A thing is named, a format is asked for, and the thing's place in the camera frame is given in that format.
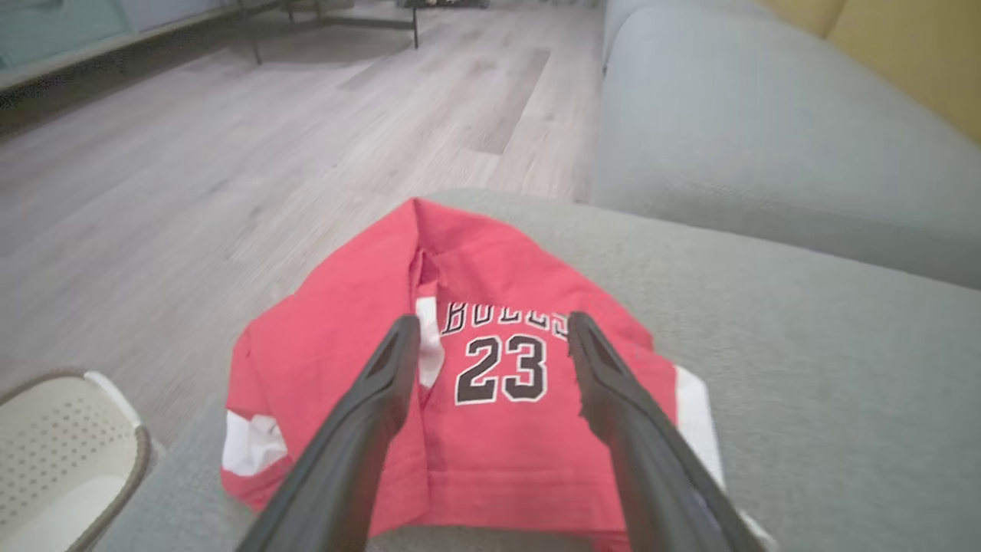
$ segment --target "number 23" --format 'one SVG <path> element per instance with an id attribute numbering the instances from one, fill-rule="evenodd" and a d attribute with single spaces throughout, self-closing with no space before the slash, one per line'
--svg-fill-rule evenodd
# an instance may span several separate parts
<path id="1" fill-rule="evenodd" d="M 508 338 L 505 351 L 510 355 L 518 355 L 517 368 L 520 375 L 504 377 L 502 386 L 504 396 L 515 403 L 534 403 L 541 399 L 548 388 L 545 342 L 534 336 L 515 334 Z M 500 338 L 497 336 L 476 338 L 467 344 L 466 355 L 467 357 L 483 355 L 483 357 L 456 376 L 455 403 L 457 405 L 493 403 L 497 400 L 497 376 L 485 374 L 500 364 Z"/>

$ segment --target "floor plank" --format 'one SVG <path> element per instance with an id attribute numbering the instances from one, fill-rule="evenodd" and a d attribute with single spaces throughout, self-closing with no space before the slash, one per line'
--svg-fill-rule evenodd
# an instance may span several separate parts
<path id="1" fill-rule="evenodd" d="M 233 29 L 0 138 L 0 388 L 98 369 L 168 444 L 223 393 L 248 320 L 406 198 L 575 199 L 601 11 L 492 0 L 419 18 L 414 50 L 405 31 L 264 15 L 261 67 Z"/>

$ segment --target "red jersey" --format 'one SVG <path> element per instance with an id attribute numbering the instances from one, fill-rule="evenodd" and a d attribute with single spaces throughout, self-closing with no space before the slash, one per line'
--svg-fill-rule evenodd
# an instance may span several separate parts
<path id="1" fill-rule="evenodd" d="M 245 329 L 232 357 L 228 492 L 262 508 L 389 326 L 415 313 L 419 371 L 371 534 L 402 524 L 547 530 L 626 546 L 605 446 L 579 416 L 566 316 L 587 312 L 721 477 L 700 380 L 615 300 L 514 228 L 412 199 Z"/>

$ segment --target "gray fabric surface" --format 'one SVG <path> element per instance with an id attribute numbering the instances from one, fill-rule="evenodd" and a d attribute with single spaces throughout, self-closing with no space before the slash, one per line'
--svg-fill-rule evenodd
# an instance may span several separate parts
<path id="1" fill-rule="evenodd" d="M 800 248 L 489 192 L 705 380 L 736 504 L 788 551 L 981 542 L 981 292 Z"/>
<path id="2" fill-rule="evenodd" d="M 628 19 L 589 202 L 981 289 L 981 149 L 764 18 L 662 5 Z"/>
<path id="3" fill-rule="evenodd" d="M 253 515 L 222 488 L 224 398 L 198 414 L 106 529 L 93 552 L 227 552 Z M 569 537 L 474 529 L 402 527 L 368 543 L 368 552 L 589 552 Z"/>
<path id="4" fill-rule="evenodd" d="M 604 69 L 620 27 L 631 14 L 648 6 L 678 6 L 695 10 L 722 10 L 734 14 L 764 18 L 776 17 L 773 12 L 754 0 L 608 0 L 605 19 L 603 20 L 602 61 Z"/>

